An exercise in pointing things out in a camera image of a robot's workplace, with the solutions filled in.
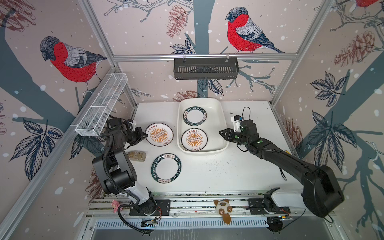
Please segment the orange sunburst plate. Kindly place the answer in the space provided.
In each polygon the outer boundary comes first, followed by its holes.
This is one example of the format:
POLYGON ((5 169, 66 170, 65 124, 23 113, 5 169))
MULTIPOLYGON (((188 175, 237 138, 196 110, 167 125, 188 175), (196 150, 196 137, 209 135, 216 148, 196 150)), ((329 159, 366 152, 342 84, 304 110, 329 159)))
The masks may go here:
POLYGON ((173 130, 166 124, 154 123, 146 128, 147 141, 155 147, 165 147, 174 139, 173 130))
POLYGON ((198 128, 191 128, 182 134, 182 146, 190 152, 203 150, 208 143, 207 134, 198 128))

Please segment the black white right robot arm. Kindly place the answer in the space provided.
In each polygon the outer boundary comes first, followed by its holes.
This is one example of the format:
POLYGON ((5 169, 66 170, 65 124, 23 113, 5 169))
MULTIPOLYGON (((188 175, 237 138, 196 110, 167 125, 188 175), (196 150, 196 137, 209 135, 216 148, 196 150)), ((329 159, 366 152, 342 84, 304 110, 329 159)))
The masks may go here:
POLYGON ((304 162, 258 134, 246 135, 229 128, 219 131, 219 134, 228 142, 244 145, 251 154, 278 166, 298 180, 303 185, 303 203, 315 216, 324 218, 344 202, 345 196, 330 167, 304 162))

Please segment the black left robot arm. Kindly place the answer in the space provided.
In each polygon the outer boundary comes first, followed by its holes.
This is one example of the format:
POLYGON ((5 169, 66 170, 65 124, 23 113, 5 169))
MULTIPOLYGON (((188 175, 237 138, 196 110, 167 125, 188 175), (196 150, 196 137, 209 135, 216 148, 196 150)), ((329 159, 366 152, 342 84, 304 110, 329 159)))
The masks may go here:
POLYGON ((106 139, 101 156, 92 161, 101 187, 106 194, 122 195, 133 202, 130 207, 137 213, 151 215, 157 204, 152 193, 139 184, 136 170, 126 153, 126 145, 135 146, 148 135, 136 127, 133 120, 111 118, 100 137, 106 139))

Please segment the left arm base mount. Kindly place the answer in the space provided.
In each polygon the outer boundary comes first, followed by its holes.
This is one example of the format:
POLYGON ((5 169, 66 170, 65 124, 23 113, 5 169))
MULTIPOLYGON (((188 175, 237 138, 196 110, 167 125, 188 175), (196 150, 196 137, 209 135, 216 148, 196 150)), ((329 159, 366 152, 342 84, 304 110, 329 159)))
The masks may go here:
POLYGON ((130 210, 130 217, 169 216, 171 208, 170 200, 155 200, 150 197, 146 202, 130 210))

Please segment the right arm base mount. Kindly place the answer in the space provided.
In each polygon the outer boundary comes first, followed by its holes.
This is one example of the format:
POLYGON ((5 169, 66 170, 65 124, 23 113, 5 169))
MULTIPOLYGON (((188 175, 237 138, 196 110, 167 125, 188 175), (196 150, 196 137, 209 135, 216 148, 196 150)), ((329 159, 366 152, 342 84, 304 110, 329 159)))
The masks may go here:
POLYGON ((251 215, 290 215, 288 207, 278 207, 272 199, 272 194, 280 188, 273 188, 266 192, 263 198, 248 199, 251 215))

